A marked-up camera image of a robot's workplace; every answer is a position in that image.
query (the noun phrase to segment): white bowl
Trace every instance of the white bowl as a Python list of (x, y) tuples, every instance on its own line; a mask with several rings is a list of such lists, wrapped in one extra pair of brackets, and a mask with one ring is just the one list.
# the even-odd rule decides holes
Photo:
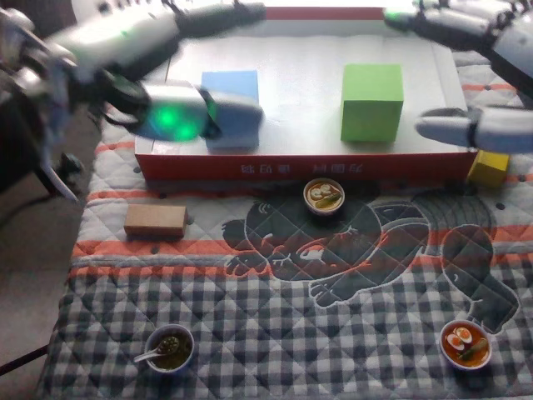
[[(465, 367), (464, 365), (460, 365), (459, 363), (453, 361), (450, 358), (450, 356), (448, 356), (448, 354), (446, 354), (446, 350), (444, 349), (444, 345), (443, 345), (443, 341), (445, 340), (444, 332), (450, 327), (450, 325), (455, 325), (457, 323), (461, 323), (461, 324), (464, 324), (464, 325), (466, 325), (468, 327), (472, 327), (474, 329), (479, 330), (481, 332), (481, 335), (489, 343), (489, 354), (486, 357), (485, 361), (482, 362), (480, 365), (477, 365), (475, 367)], [(477, 324), (475, 324), (475, 323), (473, 323), (471, 321), (466, 321), (465, 319), (454, 319), (453, 321), (448, 322), (441, 330), (441, 335), (439, 336), (439, 344), (441, 345), (441, 351), (444, 354), (444, 357), (446, 357), (446, 359), (451, 363), (451, 365), (453, 365), (457, 369), (460, 369), (461, 371), (475, 371), (477, 369), (483, 368), (491, 360), (491, 357), (492, 357), (492, 344), (491, 344), (491, 340), (489, 339), (488, 333), (485, 332), (485, 330), (482, 327), (480, 327), (479, 325), (477, 325)]]
[(171, 336), (172, 334), (176, 333), (184, 333), (189, 337), (189, 340), (191, 341), (191, 354), (189, 354), (189, 357), (187, 360), (180, 365), (177, 368), (174, 369), (163, 369), (159, 368), (156, 364), (152, 362), (152, 360), (147, 360), (148, 365), (151, 369), (154, 371), (157, 371), (158, 373), (172, 373), (172, 374), (178, 374), (187, 366), (192, 360), (192, 354), (194, 353), (194, 337), (192, 337), (191, 331), (189, 331), (186, 327), (183, 327), (182, 325), (178, 325), (176, 323), (171, 323), (169, 325), (165, 325), (163, 327), (159, 327), (155, 331), (152, 332), (152, 334), (148, 337), (147, 342), (144, 345), (144, 352), (149, 352), (156, 348), (156, 345), (165, 337)]
[[(312, 187), (313, 185), (315, 185), (315, 184), (317, 184), (319, 182), (329, 183), (330, 185), (334, 186), (335, 188), (337, 188), (337, 189), (339, 189), (341, 191), (341, 201), (339, 202), (339, 204), (335, 208), (328, 209), (328, 210), (321, 210), (320, 208), (314, 207), (309, 202), (309, 200), (307, 199), (307, 190), (310, 187)], [(303, 189), (303, 199), (306, 202), (307, 208), (309, 208), (309, 210), (313, 214), (320, 215), (320, 216), (323, 216), (323, 217), (328, 216), (328, 215), (332, 215), (332, 214), (336, 213), (337, 211), (339, 211), (339, 208), (341, 208), (342, 204), (344, 204), (345, 197), (346, 196), (344, 194), (344, 189), (342, 188), (341, 184), (339, 182), (336, 182), (333, 179), (329, 179), (327, 177), (324, 177), (324, 178), (323, 177), (319, 177), (317, 179), (313, 179)]]

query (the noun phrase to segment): bowl of soup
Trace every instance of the bowl of soup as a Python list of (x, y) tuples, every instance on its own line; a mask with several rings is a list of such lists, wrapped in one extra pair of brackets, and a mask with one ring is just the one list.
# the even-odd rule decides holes
[(163, 339), (170, 336), (177, 338), (179, 342), (177, 350), (172, 354), (147, 361), (150, 368), (158, 373), (178, 374), (187, 368), (192, 360), (194, 337), (186, 327), (175, 323), (164, 325), (153, 331), (144, 346), (144, 352), (147, 353), (157, 348)]
[(442, 328), (440, 343), (446, 359), (462, 371), (483, 368), (492, 356), (488, 334), (471, 321), (447, 323)]
[(344, 203), (344, 189), (342, 186), (326, 177), (319, 177), (310, 181), (303, 189), (306, 205), (316, 215), (332, 215)]

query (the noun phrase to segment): gingham pattern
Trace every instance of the gingham pattern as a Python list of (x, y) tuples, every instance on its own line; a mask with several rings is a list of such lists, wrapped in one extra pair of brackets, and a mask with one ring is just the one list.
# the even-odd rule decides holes
[[(471, 54), (458, 54), (461, 82), (492, 84), (494, 77), (484, 63)], [(516, 101), (511, 91), (492, 92), (497, 93), (492, 98), (498, 103)], [(466, 91), (470, 104), (490, 95)], [(127, 189), (146, 190), (131, 148), (108, 146), (131, 140), (116, 129), (103, 135), (105, 146), (97, 155), (91, 191), (117, 196), (96, 195), (87, 204), (78, 238), (78, 243), (84, 244), (75, 249), (38, 385), (40, 398), (533, 395), (533, 254), (529, 254), (527, 228), (518, 232), (509, 228), (518, 222), (526, 225), (533, 218), (533, 191), (526, 179), (533, 166), (529, 157), (516, 157), (511, 166), (511, 173), (524, 175), (524, 182), (507, 183), (502, 194), (479, 193), (497, 227), (491, 276), (516, 295), (517, 308), (491, 337), (494, 353), (490, 366), (479, 373), (463, 374), (446, 363), (437, 337), (451, 319), (466, 318), (472, 303), (442, 272), (440, 244), (431, 251), (428, 247), (426, 256), (393, 282), (324, 308), (310, 295), (309, 282), (285, 282), (268, 274), (237, 278), (220, 273), (233, 257), (223, 244), (219, 250), (211, 248), (209, 254), (195, 252), (198, 243), (221, 237), (223, 223), (243, 219), (253, 204), (252, 197), (169, 196), (163, 200), (185, 202), (194, 216), (184, 238), (189, 247), (178, 255), (164, 243), (148, 243), (129, 252), (102, 251), (109, 241), (126, 242), (122, 222), (127, 203), (151, 201), (120, 197)], [(167, 185), (159, 186), (158, 192), (169, 193)], [(393, 195), (395, 200), (409, 201), (413, 190)], [(442, 216), (432, 214), (436, 216), (433, 226), (446, 228), (450, 219), (456, 225), (468, 222), (468, 216), (461, 213), (469, 203), (461, 206), (457, 199), (452, 195), (441, 198), (437, 208)], [(389, 200), (379, 197), (374, 201)], [(483, 215), (476, 218), (477, 224), (487, 228), (489, 222)], [(456, 246), (457, 254), (468, 253), (470, 246), (477, 244), (463, 241)], [(487, 280), (479, 286), (489, 288), (491, 284)], [(502, 297), (500, 305), (512, 309), (510, 302), (511, 297)], [(166, 323), (190, 328), (197, 342), (192, 365), (179, 377), (163, 377), (145, 363), (132, 362), (150, 333)]]

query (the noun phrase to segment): yellow cube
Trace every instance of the yellow cube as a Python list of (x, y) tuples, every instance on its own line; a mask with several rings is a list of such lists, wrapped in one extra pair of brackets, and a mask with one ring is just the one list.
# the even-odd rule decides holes
[(480, 150), (468, 173), (468, 180), (480, 186), (499, 188), (506, 180), (509, 159), (507, 154)]

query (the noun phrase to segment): boiled egg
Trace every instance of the boiled egg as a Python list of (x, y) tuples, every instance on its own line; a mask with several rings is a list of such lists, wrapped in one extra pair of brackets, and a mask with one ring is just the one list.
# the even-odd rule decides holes
[(324, 183), (322, 186), (320, 186), (320, 191), (322, 194), (331, 194), (331, 185)]
[(452, 346), (455, 350), (457, 350), (459, 352), (462, 352), (465, 349), (465, 344), (454, 333), (450, 333), (446, 337), (446, 340), (448, 341), (450, 346)]
[(312, 189), (310, 194), (313, 200), (320, 200), (321, 198), (323, 198), (322, 190), (319, 189), (318, 187)]
[(472, 343), (472, 334), (465, 327), (457, 328), (454, 333), (462, 340), (464, 343)]

